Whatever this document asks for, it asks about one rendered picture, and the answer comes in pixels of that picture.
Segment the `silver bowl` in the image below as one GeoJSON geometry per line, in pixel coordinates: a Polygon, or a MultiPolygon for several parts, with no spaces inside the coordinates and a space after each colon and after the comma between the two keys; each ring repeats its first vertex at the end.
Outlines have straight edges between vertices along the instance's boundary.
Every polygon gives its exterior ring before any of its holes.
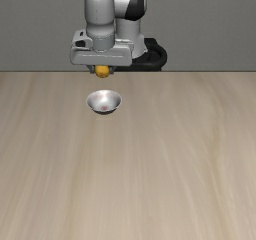
{"type": "Polygon", "coordinates": [[[112,90],[98,90],[88,95],[86,103],[95,113],[110,114],[121,105],[122,97],[112,90]]]}

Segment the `yellow mango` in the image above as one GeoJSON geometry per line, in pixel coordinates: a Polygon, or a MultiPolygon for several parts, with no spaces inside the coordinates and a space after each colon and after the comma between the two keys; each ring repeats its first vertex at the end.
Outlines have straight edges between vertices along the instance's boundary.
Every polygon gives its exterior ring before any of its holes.
{"type": "Polygon", "coordinates": [[[105,66],[105,65],[96,65],[95,66],[95,74],[99,78],[106,78],[110,74],[110,69],[108,66],[105,66]]]}

